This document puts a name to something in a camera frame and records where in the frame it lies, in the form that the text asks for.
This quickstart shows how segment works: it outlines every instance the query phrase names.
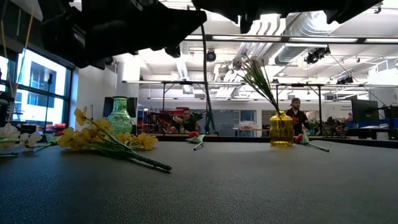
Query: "yellow glass vase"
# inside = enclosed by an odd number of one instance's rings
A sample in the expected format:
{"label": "yellow glass vase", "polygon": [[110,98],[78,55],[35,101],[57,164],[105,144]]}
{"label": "yellow glass vase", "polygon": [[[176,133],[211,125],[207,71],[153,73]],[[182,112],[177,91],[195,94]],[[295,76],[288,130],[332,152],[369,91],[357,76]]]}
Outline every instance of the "yellow glass vase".
{"label": "yellow glass vase", "polygon": [[293,119],[287,116],[285,111],[279,113],[269,120],[271,122],[271,129],[269,130],[271,145],[293,146]]}

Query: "monitor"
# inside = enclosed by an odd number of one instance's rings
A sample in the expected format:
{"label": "monitor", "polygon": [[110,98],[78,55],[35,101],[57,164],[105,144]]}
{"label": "monitor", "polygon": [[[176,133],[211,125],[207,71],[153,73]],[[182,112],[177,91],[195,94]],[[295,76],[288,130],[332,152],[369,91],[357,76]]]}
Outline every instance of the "monitor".
{"label": "monitor", "polygon": [[379,118],[379,105],[377,101],[351,100],[354,122],[377,122]]}
{"label": "monitor", "polygon": [[[104,100],[104,110],[103,116],[108,117],[113,110],[113,98],[112,97],[105,97]],[[127,99],[127,112],[129,113],[130,117],[135,118],[137,111],[137,98],[130,97]]]}

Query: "vase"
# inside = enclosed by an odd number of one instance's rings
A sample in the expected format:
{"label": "vase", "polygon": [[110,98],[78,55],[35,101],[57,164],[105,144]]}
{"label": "vase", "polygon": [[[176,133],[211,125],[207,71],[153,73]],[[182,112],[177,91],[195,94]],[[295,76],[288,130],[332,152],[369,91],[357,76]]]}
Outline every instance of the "vase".
{"label": "vase", "polygon": [[292,146],[294,138],[293,119],[280,111],[270,120],[269,137],[272,146]]}
{"label": "vase", "polygon": [[132,124],[131,117],[127,112],[127,97],[114,96],[113,97],[113,110],[108,116],[108,121],[112,124],[113,134],[131,133]]}

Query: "green glass vase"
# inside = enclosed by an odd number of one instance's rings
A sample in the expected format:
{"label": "green glass vase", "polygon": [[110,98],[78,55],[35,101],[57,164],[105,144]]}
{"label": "green glass vase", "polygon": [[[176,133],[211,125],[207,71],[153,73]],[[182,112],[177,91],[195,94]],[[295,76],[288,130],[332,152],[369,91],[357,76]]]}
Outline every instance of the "green glass vase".
{"label": "green glass vase", "polygon": [[127,112],[127,97],[113,97],[113,110],[108,116],[108,121],[112,124],[113,134],[131,133],[132,124],[130,115]]}

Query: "person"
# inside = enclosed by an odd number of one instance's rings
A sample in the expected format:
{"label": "person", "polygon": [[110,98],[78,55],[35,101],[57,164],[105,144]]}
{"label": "person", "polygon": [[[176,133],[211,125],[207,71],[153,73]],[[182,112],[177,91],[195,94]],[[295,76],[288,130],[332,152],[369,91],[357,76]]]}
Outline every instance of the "person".
{"label": "person", "polygon": [[196,131],[200,133],[201,127],[199,121],[195,121],[191,116],[191,110],[189,108],[185,108],[182,110],[182,120],[179,124],[175,124],[174,126],[169,125],[170,133],[190,133],[192,131]]}
{"label": "person", "polygon": [[310,124],[308,123],[307,115],[303,111],[300,111],[301,101],[299,98],[294,98],[290,104],[291,109],[287,110],[286,115],[293,118],[293,129],[294,135],[299,135],[303,133],[303,125],[308,130],[310,129]]}

